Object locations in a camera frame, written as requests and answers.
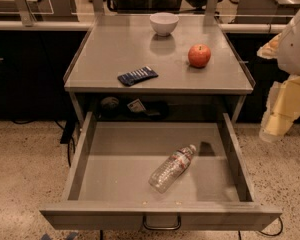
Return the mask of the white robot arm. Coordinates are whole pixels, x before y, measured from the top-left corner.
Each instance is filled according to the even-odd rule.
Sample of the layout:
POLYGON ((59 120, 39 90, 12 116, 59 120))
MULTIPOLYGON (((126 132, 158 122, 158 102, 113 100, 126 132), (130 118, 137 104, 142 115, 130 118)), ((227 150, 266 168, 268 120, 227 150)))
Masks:
POLYGON ((281 140, 300 117, 300 10, 284 30, 263 45, 257 55, 276 59, 278 68, 289 74, 269 90, 259 137, 266 142, 281 140))

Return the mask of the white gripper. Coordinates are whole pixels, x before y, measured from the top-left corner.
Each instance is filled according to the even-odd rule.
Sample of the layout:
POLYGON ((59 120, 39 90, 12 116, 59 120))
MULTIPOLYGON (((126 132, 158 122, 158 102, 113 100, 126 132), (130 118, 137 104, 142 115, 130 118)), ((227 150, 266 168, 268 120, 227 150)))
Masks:
MULTIPOLYGON (((276 35, 257 51, 264 59, 276 59, 280 35, 276 35)), ((265 142, 281 140, 300 117, 300 76, 292 75, 283 83, 270 88, 266 111, 261 120, 259 137, 265 142)))

